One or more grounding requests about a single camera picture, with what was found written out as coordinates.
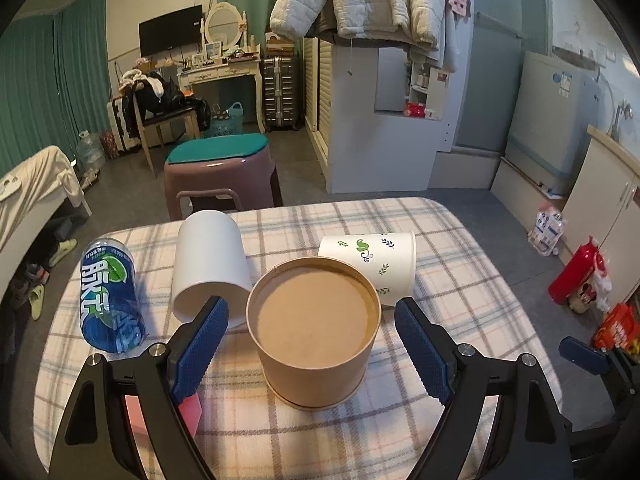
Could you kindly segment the yellow-green slipper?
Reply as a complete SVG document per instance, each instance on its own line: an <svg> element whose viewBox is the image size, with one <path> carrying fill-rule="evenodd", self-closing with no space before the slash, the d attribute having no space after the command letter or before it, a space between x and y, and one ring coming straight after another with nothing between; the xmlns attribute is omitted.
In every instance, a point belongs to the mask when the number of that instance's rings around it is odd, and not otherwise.
<svg viewBox="0 0 640 480"><path fill-rule="evenodd" d="M53 268L60 263L66 256L68 256L77 246L76 238L70 238L69 240L62 240L58 243L58 248L55 249L53 255L49 259L49 266Z"/></svg>

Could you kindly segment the white cabinet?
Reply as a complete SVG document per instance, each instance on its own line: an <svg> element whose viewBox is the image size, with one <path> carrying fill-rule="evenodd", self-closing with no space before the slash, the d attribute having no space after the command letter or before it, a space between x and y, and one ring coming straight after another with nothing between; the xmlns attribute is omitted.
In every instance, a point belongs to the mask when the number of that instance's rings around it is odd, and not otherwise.
<svg viewBox="0 0 640 480"><path fill-rule="evenodd" d="M610 303L621 304L639 287L639 161L598 128L587 133L587 154L562 210L560 259L569 262L593 237L611 274Z"/></svg>

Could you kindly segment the red thermos bottle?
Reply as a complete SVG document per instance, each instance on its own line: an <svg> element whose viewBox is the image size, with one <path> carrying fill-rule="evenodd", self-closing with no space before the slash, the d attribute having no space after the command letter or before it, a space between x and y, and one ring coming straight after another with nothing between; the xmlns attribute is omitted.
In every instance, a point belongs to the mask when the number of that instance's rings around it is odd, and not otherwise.
<svg viewBox="0 0 640 480"><path fill-rule="evenodd" d="M556 304L567 304L597 273L607 276L608 270L600 252L599 242L590 236L585 244L576 249L562 272L549 285L549 296Z"/></svg>

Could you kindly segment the teal basket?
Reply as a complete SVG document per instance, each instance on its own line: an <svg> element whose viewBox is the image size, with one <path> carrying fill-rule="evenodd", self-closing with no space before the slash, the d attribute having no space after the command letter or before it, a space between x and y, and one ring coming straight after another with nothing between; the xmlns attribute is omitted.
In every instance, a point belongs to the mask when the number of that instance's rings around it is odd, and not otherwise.
<svg viewBox="0 0 640 480"><path fill-rule="evenodd" d="M206 136L230 136L243 132L244 108L240 102L234 102L223 110L214 104L210 110L210 124Z"/></svg>

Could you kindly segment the black television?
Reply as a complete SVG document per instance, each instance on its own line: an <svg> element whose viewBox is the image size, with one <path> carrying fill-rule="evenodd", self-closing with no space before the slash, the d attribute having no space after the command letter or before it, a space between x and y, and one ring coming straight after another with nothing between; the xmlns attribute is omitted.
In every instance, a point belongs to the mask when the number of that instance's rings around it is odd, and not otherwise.
<svg viewBox="0 0 640 480"><path fill-rule="evenodd" d="M150 56L201 42L203 7L189 6L139 24L142 56Z"/></svg>

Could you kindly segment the white puffer jacket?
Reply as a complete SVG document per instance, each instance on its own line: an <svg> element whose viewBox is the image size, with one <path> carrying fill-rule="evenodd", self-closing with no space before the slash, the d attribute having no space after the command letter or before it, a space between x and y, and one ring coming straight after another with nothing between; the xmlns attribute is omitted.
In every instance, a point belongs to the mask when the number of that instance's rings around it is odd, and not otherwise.
<svg viewBox="0 0 640 480"><path fill-rule="evenodd" d="M446 0L276 0L269 26L288 39L329 32L345 40L403 42L436 50Z"/></svg>

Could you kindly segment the black suitcase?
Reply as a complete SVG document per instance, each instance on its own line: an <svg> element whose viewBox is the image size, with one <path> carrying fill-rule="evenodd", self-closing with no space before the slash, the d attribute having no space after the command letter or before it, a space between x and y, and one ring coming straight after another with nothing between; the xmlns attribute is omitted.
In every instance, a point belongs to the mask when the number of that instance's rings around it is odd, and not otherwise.
<svg viewBox="0 0 640 480"><path fill-rule="evenodd" d="M267 129L295 130L299 115L298 58L274 56L262 62L262 106Z"/></svg>

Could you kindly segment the white leaf-print paper cup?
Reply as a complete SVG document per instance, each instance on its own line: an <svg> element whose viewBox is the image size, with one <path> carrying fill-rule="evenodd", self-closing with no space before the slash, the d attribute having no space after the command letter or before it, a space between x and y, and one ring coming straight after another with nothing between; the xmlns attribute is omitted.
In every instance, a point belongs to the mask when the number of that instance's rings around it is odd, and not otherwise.
<svg viewBox="0 0 640 480"><path fill-rule="evenodd" d="M416 237L411 232L325 236L318 255L357 269L373 285L383 306L410 297L416 278Z"/></svg>

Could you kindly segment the white snack bag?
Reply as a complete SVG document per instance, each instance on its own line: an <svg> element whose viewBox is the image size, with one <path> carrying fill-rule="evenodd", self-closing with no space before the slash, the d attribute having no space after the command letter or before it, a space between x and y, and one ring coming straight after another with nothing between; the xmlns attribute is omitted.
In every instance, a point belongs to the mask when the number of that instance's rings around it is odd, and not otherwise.
<svg viewBox="0 0 640 480"><path fill-rule="evenodd" d="M552 203L544 203L537 211L534 226L527 234L529 244L542 256L556 254L556 245L565 231L562 212Z"/></svg>

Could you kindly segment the blue drink can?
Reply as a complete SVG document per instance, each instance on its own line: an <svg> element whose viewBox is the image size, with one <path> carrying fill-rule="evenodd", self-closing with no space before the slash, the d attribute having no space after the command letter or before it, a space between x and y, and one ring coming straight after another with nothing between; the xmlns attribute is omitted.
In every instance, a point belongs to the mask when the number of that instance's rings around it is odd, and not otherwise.
<svg viewBox="0 0 640 480"><path fill-rule="evenodd" d="M146 335L136 292L134 259L113 237L92 242L80 259L79 325L85 341L124 354Z"/></svg>

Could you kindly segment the water jug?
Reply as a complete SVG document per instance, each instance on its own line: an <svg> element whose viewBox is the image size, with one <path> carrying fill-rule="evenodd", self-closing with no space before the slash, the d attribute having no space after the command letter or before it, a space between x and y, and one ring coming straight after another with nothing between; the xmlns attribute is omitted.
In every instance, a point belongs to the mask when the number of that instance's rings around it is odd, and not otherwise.
<svg viewBox="0 0 640 480"><path fill-rule="evenodd" d="M106 163L100 136L87 130L81 131L78 134L77 156L85 170L100 170Z"/></svg>

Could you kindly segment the white dressing table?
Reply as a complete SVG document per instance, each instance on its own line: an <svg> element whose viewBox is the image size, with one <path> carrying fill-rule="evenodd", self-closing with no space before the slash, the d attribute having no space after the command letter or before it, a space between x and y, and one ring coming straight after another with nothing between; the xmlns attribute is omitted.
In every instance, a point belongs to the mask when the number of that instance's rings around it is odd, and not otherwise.
<svg viewBox="0 0 640 480"><path fill-rule="evenodd" d="M250 56L241 61L233 61L221 65L206 65L187 70L178 70L178 86L184 90L192 90L198 84L252 77L255 84L255 107L259 131L266 132L264 114L262 114L262 60Z"/></svg>

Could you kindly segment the brown kraft paper cup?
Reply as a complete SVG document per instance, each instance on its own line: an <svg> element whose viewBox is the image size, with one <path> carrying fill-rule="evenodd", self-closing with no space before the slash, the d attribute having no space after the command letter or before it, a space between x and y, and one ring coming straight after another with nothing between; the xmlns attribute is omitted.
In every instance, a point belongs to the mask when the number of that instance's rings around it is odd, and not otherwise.
<svg viewBox="0 0 640 480"><path fill-rule="evenodd" d="M246 304L246 325L268 387L307 411L333 408L355 394L381 320L369 279L332 258L278 264Z"/></svg>

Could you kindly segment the purple stool with green cushion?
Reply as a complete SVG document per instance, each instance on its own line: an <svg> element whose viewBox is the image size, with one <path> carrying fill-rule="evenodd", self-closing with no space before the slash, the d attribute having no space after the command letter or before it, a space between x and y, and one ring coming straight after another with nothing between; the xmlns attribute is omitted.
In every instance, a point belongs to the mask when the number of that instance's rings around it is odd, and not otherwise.
<svg viewBox="0 0 640 480"><path fill-rule="evenodd" d="M280 182L266 136L230 134L186 141L164 165L169 218L183 218L181 201L195 210L246 211L281 207Z"/></svg>

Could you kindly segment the white washing machine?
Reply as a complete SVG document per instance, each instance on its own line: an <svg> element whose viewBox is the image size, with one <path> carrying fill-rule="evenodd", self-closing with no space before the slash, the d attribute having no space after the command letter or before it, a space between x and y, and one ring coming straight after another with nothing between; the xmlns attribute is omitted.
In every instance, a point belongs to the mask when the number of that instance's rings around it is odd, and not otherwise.
<svg viewBox="0 0 640 480"><path fill-rule="evenodd" d="M552 195L567 196L587 149L587 127L598 121L597 74L527 51L506 138L506 160Z"/></svg>

